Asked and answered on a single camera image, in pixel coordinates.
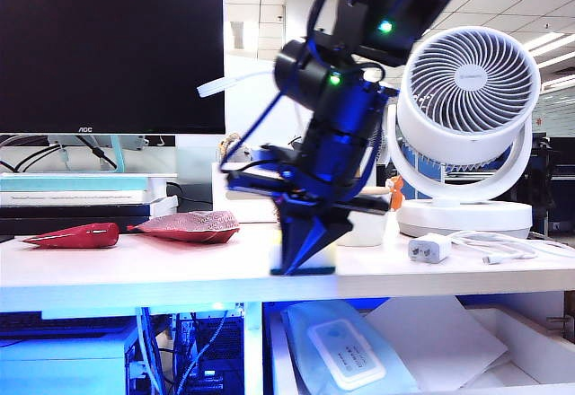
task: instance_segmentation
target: white desk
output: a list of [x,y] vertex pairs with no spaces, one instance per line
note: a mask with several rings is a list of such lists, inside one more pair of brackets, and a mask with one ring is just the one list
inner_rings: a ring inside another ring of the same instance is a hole
[[262,393],[261,303],[399,295],[492,294],[575,290],[575,259],[485,265],[456,248],[437,265],[411,262],[408,238],[387,232],[384,244],[338,249],[330,276],[271,276],[274,224],[243,225],[227,244],[194,245],[140,234],[103,250],[37,250],[0,244],[0,312],[43,311],[58,317],[173,312],[198,303],[244,303],[245,389]]

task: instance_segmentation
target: white fan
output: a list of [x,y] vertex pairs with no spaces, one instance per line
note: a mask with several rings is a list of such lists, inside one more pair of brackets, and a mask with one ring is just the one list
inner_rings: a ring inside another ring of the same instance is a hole
[[[400,230],[411,236],[462,230],[526,237],[531,206],[490,201],[511,188],[531,152],[531,112],[540,77],[531,55],[513,38],[484,27],[440,32],[411,55],[397,110],[387,110],[386,134],[397,171],[432,199],[403,203]],[[513,145],[503,166],[473,184],[445,184],[411,166],[397,144],[458,169],[482,166]]]

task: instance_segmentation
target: black robotic arm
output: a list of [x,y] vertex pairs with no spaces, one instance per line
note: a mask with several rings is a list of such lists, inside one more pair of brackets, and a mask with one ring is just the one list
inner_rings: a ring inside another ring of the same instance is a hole
[[[267,145],[266,169],[276,177],[231,171],[228,187],[269,195],[282,229],[281,273],[292,274],[353,227],[349,211],[383,214],[381,199],[357,196],[369,138],[381,134],[389,97],[397,91],[364,79],[364,70],[406,63],[411,47],[449,0],[339,0],[332,34],[314,29],[325,0],[316,0],[305,39],[291,40],[276,59],[279,95],[314,115],[297,151]],[[354,55],[377,63],[359,63]],[[372,151],[365,172],[375,161]]]

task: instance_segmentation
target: lower shelf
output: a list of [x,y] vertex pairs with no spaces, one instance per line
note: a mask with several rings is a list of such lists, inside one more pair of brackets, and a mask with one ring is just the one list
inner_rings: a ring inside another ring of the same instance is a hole
[[[572,395],[575,393],[575,345],[549,336],[546,329],[502,308],[468,311],[509,351],[484,374],[458,391],[419,392],[469,395]],[[283,321],[270,316],[271,359],[275,395],[309,395],[293,366]]]

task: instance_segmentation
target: computer tower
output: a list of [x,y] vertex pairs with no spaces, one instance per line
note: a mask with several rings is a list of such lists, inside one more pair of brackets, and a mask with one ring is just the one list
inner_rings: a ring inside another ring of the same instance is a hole
[[222,313],[198,312],[174,316],[176,369],[182,375],[192,357],[205,346],[182,387],[185,395],[237,395],[244,393],[243,316],[229,313],[217,336]]
[[141,395],[137,326],[111,333],[0,340],[0,392],[10,395]]

